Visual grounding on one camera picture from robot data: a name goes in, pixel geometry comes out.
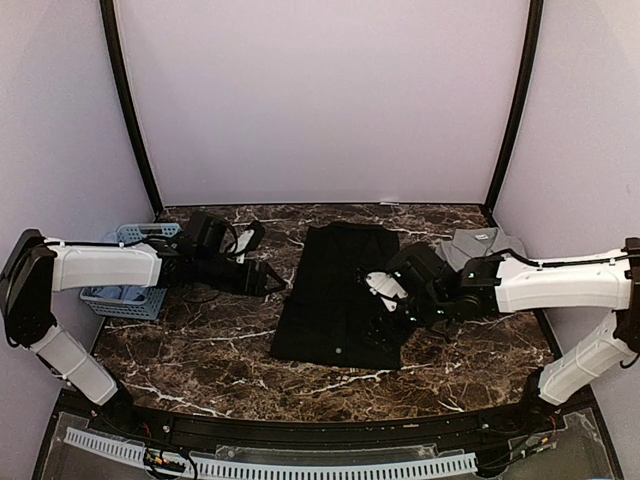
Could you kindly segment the black long sleeve shirt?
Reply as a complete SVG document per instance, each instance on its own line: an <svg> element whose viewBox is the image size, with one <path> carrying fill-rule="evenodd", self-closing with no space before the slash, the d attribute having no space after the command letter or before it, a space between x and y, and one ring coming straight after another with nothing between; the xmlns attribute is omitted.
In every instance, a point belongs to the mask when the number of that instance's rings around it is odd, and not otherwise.
<svg viewBox="0 0 640 480"><path fill-rule="evenodd" d="M402 342L384 327L383 303L364 277L399 252L379 225L332 222L308 229L269 354L322 366L398 370Z"/></svg>

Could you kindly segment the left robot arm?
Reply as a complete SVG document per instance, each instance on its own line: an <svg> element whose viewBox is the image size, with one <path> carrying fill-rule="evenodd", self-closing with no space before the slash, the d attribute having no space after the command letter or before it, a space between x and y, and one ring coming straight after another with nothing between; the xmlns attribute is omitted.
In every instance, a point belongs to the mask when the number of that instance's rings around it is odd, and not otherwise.
<svg viewBox="0 0 640 480"><path fill-rule="evenodd" d="M91 313L124 307L127 288L137 292L202 284L220 293L264 297L285 281L265 261L248 257L261 241L258 228L231 246L207 234L149 235L129 243L75 242L21 233L1 270L1 316L8 343L33 352L61 379L102 408L101 417L120 436L141 427L124 386L58 321L53 295L71 290Z"/></svg>

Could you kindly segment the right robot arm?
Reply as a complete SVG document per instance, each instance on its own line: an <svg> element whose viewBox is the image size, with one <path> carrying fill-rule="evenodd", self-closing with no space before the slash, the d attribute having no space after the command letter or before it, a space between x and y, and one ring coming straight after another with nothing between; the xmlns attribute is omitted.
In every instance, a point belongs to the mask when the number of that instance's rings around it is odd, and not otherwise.
<svg viewBox="0 0 640 480"><path fill-rule="evenodd" d="M584 257L527 259L512 249L469 259L454 270L426 243L401 250L382 271L364 274L394 330L432 329L473 318L548 308L607 309L600 325L561 358L528 378L522 403L510 413L521 434L534 432L549 409L609 368L639 355L639 240Z"/></svg>

